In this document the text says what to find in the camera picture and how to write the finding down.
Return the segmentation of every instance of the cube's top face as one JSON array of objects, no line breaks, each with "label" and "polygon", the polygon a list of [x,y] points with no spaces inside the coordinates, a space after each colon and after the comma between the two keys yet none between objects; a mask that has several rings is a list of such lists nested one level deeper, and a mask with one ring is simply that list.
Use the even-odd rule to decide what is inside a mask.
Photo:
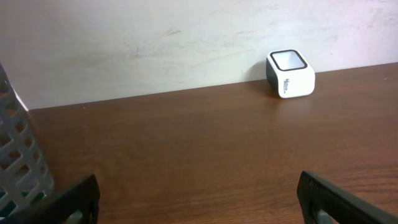
[{"label": "cube's top face", "polygon": [[304,69],[308,66],[301,55],[295,50],[281,50],[272,52],[271,58],[276,67],[284,72]]}]

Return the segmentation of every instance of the green object inside basket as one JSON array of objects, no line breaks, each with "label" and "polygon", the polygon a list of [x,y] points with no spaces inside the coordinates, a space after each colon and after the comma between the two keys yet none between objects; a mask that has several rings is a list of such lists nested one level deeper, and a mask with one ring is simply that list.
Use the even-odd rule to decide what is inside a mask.
[{"label": "green object inside basket", "polygon": [[[0,198],[2,198],[6,193],[0,192]],[[26,197],[28,195],[28,192],[22,192],[22,196]],[[39,194],[36,195],[36,197],[33,198],[33,200],[30,202],[30,205],[33,205],[36,202],[39,202],[45,197],[45,194],[43,192],[40,192]],[[15,208],[17,205],[14,202],[9,202],[4,208],[0,210],[0,217],[7,217]]]}]

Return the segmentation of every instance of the dark brown tabletop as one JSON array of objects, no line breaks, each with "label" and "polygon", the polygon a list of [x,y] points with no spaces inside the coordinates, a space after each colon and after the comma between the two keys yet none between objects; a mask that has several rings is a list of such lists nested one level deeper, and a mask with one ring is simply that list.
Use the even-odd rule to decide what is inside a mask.
[{"label": "dark brown tabletop", "polygon": [[303,223],[303,170],[398,215],[398,63],[301,98],[260,80],[29,116],[57,189],[97,176],[100,223]]}]

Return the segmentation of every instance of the gray plastic basket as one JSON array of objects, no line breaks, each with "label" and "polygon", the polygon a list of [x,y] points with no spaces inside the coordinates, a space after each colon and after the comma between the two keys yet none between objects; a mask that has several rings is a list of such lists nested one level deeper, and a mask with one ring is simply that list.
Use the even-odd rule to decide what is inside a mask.
[{"label": "gray plastic basket", "polygon": [[32,205],[53,188],[43,151],[0,64],[0,217]]}]

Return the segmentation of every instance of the cube-shaped gadget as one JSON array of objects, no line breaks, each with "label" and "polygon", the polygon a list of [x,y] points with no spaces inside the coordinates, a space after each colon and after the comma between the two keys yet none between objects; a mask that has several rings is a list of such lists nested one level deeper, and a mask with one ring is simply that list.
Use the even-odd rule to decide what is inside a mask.
[{"label": "cube-shaped gadget", "polygon": [[269,53],[266,75],[281,98],[309,95],[315,88],[315,72],[296,50]]}]

